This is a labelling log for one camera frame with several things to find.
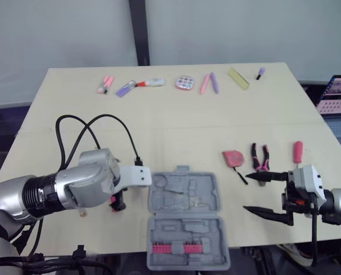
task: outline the white wall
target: white wall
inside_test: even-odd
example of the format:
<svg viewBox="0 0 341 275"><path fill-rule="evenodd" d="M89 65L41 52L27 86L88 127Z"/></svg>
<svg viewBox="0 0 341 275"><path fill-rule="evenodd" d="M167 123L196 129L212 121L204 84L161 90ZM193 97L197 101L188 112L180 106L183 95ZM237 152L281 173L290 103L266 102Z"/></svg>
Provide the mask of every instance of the white wall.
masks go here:
<svg viewBox="0 0 341 275"><path fill-rule="evenodd" d="M341 74L341 0L146 0L150 63L288 64L298 80Z"/></svg>
<svg viewBox="0 0 341 275"><path fill-rule="evenodd" d="M136 60L128 1L0 0L0 107L31 102L48 68Z"/></svg>

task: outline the laptop screen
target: laptop screen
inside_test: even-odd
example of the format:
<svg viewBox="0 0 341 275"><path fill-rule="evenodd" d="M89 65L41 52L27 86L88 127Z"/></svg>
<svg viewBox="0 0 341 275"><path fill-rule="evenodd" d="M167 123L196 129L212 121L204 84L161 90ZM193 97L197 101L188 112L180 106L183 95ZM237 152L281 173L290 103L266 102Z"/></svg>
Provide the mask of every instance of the laptop screen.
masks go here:
<svg viewBox="0 0 341 275"><path fill-rule="evenodd" d="M317 106L321 115L341 115L341 76L333 76Z"/></svg>

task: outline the black pole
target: black pole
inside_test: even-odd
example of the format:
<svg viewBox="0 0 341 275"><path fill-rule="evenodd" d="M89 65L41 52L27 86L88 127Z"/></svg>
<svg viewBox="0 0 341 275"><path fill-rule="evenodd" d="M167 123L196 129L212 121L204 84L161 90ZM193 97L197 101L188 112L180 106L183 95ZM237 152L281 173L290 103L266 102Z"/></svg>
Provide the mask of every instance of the black pole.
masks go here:
<svg viewBox="0 0 341 275"><path fill-rule="evenodd" d="M129 5L136 47L137 65L149 66L150 59L145 0L129 0Z"/></svg>

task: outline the purple pen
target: purple pen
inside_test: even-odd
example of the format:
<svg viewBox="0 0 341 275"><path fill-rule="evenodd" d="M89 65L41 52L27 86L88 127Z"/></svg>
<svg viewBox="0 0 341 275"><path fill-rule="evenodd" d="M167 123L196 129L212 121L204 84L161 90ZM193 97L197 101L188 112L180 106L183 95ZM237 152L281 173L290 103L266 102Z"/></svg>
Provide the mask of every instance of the purple pen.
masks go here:
<svg viewBox="0 0 341 275"><path fill-rule="evenodd" d="M219 93L219 85L217 84L216 76L213 72L211 72L210 78L211 78L212 87L214 88L215 93Z"/></svg>
<svg viewBox="0 0 341 275"><path fill-rule="evenodd" d="M264 74L264 72L266 71L265 67L262 67L259 72L258 72L258 76L256 77L256 79L260 79L260 77Z"/></svg>
<svg viewBox="0 0 341 275"><path fill-rule="evenodd" d="M123 97L125 94L131 91L132 88L134 88L136 85L136 82L134 80L131 80L128 82L125 86L123 86L121 89L119 89L116 92L116 95L119 97Z"/></svg>

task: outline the pink tape measure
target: pink tape measure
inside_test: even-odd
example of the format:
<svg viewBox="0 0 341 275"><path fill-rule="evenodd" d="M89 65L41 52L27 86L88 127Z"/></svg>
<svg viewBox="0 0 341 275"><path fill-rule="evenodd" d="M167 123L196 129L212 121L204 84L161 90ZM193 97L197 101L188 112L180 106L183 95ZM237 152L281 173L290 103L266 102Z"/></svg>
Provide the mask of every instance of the pink tape measure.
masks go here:
<svg viewBox="0 0 341 275"><path fill-rule="evenodd" d="M244 163L244 156L241 152L233 150L233 151L224 151L223 156L227 166L233 168L234 171L238 173L239 178L244 182L245 185L248 185L248 182L243 178L243 176L235 169L235 167L241 166Z"/></svg>

